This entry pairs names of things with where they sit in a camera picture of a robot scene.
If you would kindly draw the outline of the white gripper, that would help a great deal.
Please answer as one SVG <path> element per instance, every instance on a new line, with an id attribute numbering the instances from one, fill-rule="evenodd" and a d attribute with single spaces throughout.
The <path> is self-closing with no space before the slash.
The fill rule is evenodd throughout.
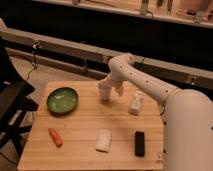
<path id="1" fill-rule="evenodd" d="M 101 79 L 98 82 L 98 87 L 101 89 L 111 89 L 112 87 L 114 87 L 119 97 L 121 97 L 124 92 L 123 82 L 114 81 L 111 79 L 110 76 L 106 76 L 104 79 Z"/>

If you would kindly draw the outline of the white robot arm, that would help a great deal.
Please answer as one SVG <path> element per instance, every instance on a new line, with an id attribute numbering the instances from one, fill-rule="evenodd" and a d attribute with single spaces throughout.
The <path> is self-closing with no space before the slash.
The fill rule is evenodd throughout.
<path id="1" fill-rule="evenodd" d="M 194 89 L 181 89 L 134 68 L 135 56 L 123 53 L 108 62 L 110 73 L 98 83 L 103 100 L 125 81 L 163 108 L 163 170 L 213 171 L 213 101 Z"/>

